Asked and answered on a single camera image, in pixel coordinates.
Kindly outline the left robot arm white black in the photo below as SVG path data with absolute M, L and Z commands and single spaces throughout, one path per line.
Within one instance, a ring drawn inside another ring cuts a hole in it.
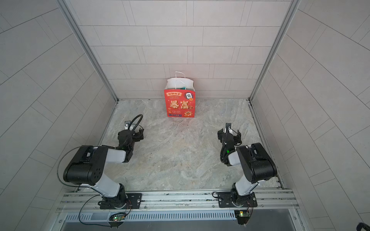
M 107 163 L 128 163 L 134 152 L 135 143 L 144 139 L 144 129 L 123 130 L 118 133 L 118 147 L 106 145 L 81 146 L 67 165 L 65 182 L 92 188 L 102 196 L 100 209 L 138 209 L 141 193 L 127 194 L 124 186 L 104 173 Z

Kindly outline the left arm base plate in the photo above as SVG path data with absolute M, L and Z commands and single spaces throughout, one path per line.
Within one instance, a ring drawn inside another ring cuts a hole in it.
M 125 196 L 102 197 L 98 205 L 100 209 L 139 209 L 141 199 L 141 193 L 127 193 Z

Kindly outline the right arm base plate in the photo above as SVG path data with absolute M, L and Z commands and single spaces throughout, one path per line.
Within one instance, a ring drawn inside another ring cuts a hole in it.
M 216 199 L 220 208 L 256 208 L 258 207 L 255 193 L 240 196 L 236 191 L 217 192 Z

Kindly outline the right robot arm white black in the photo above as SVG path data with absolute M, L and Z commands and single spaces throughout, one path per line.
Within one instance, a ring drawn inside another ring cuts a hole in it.
M 277 167 L 261 143 L 243 145 L 241 132 L 234 131 L 231 123 L 217 133 L 222 144 L 220 160 L 229 166 L 240 165 L 243 175 L 232 185 L 230 192 L 218 193 L 221 208 L 255 208 L 256 197 L 253 190 L 259 183 L 277 176 Z

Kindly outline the red paper gift bag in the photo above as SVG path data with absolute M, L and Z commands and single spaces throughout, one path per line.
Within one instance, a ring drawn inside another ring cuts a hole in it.
M 187 85 L 186 90 L 176 90 L 175 86 Z M 175 77 L 167 80 L 164 98 L 168 117 L 195 117 L 196 93 L 194 81 L 183 72 L 175 71 Z

